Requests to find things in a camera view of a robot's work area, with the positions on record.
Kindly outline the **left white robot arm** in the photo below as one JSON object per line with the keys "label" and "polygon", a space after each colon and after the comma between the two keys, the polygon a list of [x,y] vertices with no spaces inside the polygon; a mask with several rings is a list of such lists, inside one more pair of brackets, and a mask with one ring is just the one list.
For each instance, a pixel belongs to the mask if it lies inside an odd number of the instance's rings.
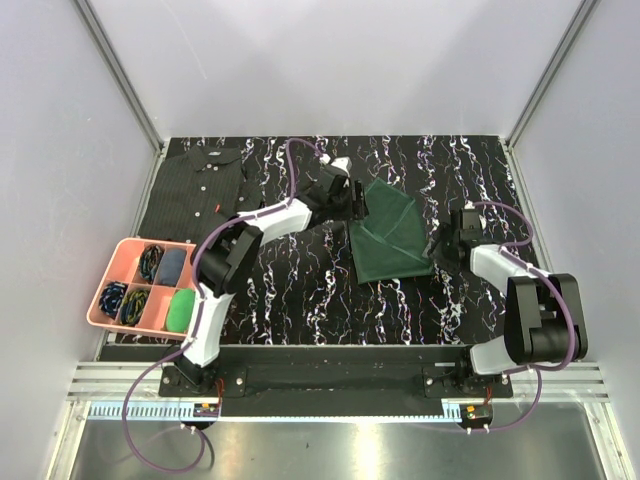
{"label": "left white robot arm", "polygon": [[220,339],[229,306],[244,287],[264,245],[327,221],[368,214],[363,185],[348,157],[321,159],[318,178],[272,206],[240,212],[201,242],[191,258],[196,298],[186,338],[173,358],[181,384],[196,396],[215,386]]}

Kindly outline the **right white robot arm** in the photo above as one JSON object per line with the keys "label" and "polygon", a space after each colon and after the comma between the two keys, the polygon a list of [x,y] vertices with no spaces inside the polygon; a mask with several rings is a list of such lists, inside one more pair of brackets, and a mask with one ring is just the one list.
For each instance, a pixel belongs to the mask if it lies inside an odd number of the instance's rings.
{"label": "right white robot arm", "polygon": [[490,383],[490,375],[512,374],[527,368],[558,371],[588,353],[588,338],[577,279],[550,273],[510,251],[531,243],[528,237],[498,244],[483,230],[480,202],[452,210],[424,251],[449,274],[478,277],[505,297],[503,334],[467,349],[454,371],[454,384],[466,396],[476,396]]}

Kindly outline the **green cloth napkin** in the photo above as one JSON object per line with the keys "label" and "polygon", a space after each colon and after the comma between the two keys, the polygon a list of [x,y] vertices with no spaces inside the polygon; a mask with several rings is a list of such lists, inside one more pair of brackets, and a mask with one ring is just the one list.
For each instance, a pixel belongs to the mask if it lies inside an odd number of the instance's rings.
{"label": "green cloth napkin", "polygon": [[349,223],[349,240],[357,282],[430,276],[433,262],[427,247],[425,221],[416,200],[375,179],[365,189],[368,215]]}

